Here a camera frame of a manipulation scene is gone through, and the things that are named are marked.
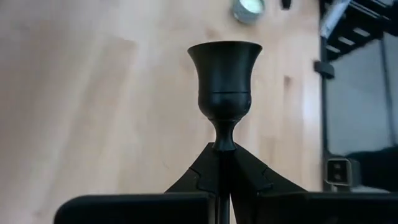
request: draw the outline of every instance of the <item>wooden floor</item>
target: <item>wooden floor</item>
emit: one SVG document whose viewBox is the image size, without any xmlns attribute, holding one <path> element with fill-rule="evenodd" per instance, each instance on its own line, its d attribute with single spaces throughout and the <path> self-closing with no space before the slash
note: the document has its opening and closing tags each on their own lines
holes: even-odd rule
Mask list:
<svg viewBox="0 0 398 224">
<path fill-rule="evenodd" d="M 246 27 L 230 0 L 2 0 L 0 223 L 51 223 L 77 195 L 174 183 L 214 140 L 186 53 L 212 40 L 264 47 L 235 141 L 319 190 L 317 1 L 266 4 Z"/>
</svg>

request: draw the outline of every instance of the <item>black metal bracket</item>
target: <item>black metal bracket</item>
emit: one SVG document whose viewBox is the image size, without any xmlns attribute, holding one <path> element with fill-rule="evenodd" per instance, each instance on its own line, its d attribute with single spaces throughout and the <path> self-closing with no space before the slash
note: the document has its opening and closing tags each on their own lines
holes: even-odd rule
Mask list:
<svg viewBox="0 0 398 224">
<path fill-rule="evenodd" d="M 335 68 L 333 68 L 333 66 L 327 62 L 321 62 L 319 60 L 314 61 L 313 70 L 318 72 L 327 80 L 335 78 Z"/>
</svg>

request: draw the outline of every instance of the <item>light wood surface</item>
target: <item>light wood surface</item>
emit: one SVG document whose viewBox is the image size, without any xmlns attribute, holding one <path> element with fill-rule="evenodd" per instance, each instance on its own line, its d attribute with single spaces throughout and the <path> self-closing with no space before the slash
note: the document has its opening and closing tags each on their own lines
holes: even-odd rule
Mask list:
<svg viewBox="0 0 398 224">
<path fill-rule="evenodd" d="M 235 141 L 320 189 L 316 0 L 266 1 L 252 27 L 230 0 L 2 0 L 0 223 L 51 223 L 83 194 L 163 192 L 214 131 L 186 53 L 213 40 L 264 48 Z"/>
</svg>

